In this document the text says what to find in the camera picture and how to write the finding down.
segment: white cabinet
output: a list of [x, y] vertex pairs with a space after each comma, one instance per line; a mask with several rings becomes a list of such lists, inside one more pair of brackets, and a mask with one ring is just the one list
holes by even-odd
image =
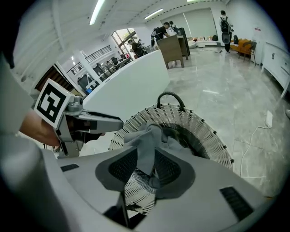
[[267, 69], [284, 88], [283, 97], [290, 82], [290, 54], [281, 48], [266, 43], [262, 71]]

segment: ceiling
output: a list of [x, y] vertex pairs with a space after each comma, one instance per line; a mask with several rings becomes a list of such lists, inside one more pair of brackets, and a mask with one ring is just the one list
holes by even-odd
[[96, 38], [114, 30], [145, 26], [147, 15], [163, 8], [220, 0], [106, 0], [94, 25], [89, 26], [97, 0], [38, 0], [23, 15], [14, 49], [14, 75], [29, 92], [59, 59], [69, 57]]

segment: railing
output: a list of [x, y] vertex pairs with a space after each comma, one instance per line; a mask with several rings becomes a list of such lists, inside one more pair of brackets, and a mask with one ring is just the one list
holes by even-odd
[[[85, 59], [90, 63], [90, 62], [94, 61], [95, 59], [99, 58], [100, 56], [110, 52], [111, 50], [112, 49], [110, 48], [110, 46], [106, 46], [106, 47], [94, 52], [93, 54], [87, 56]], [[75, 66], [73, 66], [67, 73], [72, 72], [73, 74], [76, 74], [79, 71], [81, 71], [82, 69], [83, 69], [83, 65], [79, 62]]]

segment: white cable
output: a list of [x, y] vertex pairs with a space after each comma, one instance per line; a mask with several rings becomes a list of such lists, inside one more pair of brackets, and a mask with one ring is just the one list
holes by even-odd
[[[258, 128], [268, 129], [269, 126], [267, 126], [267, 127], [258, 126], [258, 127], [255, 129], [254, 133], [257, 131]], [[249, 150], [249, 148], [250, 148], [250, 146], [251, 146], [252, 138], [253, 138], [254, 133], [251, 135], [251, 139], [250, 139], [249, 147], [248, 147], [248, 149], [246, 150], [246, 152], [243, 154], [243, 157], [242, 157], [242, 160], [241, 160], [240, 177], [241, 177], [241, 175], [242, 175], [242, 164], [243, 164], [243, 159], [244, 159], [244, 157], [245, 157], [245, 154], [248, 152], [248, 150]]]

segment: robotic arm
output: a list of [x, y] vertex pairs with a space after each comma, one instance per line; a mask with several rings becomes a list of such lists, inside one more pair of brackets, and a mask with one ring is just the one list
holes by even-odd
[[50, 79], [36, 101], [34, 110], [54, 128], [59, 139], [62, 152], [58, 158], [78, 157], [84, 143], [123, 127], [120, 118], [84, 110], [82, 103], [82, 97]]

